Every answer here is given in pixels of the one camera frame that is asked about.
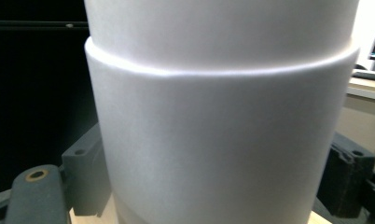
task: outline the cylindrical surface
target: cylindrical surface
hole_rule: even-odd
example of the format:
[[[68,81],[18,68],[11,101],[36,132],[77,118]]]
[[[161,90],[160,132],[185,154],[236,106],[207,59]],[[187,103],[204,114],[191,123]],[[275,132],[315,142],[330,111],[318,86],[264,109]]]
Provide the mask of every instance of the cylindrical surface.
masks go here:
[[[86,50],[127,224],[307,221],[354,49],[301,67],[169,76],[102,61],[90,40]]]
[[[356,5],[86,0],[124,221],[304,224],[353,69]]]
[[[357,0],[86,0],[94,44],[168,70],[314,61],[350,38]]]

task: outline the wooden surface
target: wooden surface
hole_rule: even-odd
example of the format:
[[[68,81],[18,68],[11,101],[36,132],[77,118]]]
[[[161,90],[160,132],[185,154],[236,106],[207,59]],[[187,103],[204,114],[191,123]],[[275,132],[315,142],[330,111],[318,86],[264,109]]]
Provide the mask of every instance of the wooden surface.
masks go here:
[[[101,217],[76,217],[71,210],[72,224],[116,224],[115,207],[113,200],[110,200]],[[331,224],[314,212],[311,213],[308,224]]]
[[[348,85],[347,93],[375,100],[375,81],[352,77]]]

